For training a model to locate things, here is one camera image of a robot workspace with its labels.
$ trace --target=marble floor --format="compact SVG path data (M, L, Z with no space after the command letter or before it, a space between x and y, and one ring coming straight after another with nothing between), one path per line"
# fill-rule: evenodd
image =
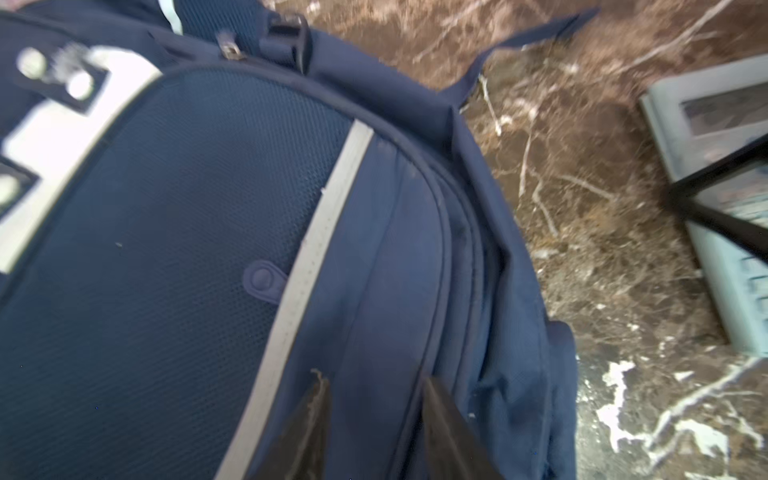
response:
M483 47L596 2L571 41L495 54L464 112L551 315L577 337L579 478L768 478L768 362L728 346L660 204L666 178L637 103L663 76L768 52L768 2L272 3L439 88Z

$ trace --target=backpack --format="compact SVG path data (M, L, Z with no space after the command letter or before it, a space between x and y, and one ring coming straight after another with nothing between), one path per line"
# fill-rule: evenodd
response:
M574 340L458 111L596 12L443 91L254 0L0 12L0 477L250 478L319 373L325 478L425 478L430 376L575 478Z

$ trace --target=light blue device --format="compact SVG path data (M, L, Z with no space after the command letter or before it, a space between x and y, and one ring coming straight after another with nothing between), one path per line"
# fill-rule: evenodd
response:
M642 108L671 181L768 134L768 55L665 78ZM768 171L750 170L697 199L768 227ZM768 356L768 265L718 233L687 223L733 348Z

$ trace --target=white trim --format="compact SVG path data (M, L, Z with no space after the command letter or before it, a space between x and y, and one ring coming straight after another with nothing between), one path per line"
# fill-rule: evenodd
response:
M170 23L170 29L173 30L176 35L183 35L184 27L181 25L179 14L176 13L174 0L157 0L157 3L160 4L160 10L163 11L165 19Z
M256 382L215 480L242 480L247 472L272 409L331 236L372 136L373 129L358 120L349 129L339 160L331 172L299 248L266 343Z
M32 189L0 219L0 273L7 273L27 247L72 175L126 105L160 76L144 57L128 50L93 47L88 60L109 70L84 114L53 100L32 108L5 138L2 154L37 174Z

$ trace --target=metal zipper pull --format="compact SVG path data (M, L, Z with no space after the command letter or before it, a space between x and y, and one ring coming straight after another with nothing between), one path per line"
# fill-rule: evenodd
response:
M235 34L229 30L222 30L216 34L216 41L219 43L221 54L227 60L243 60L245 54L240 51L235 41Z

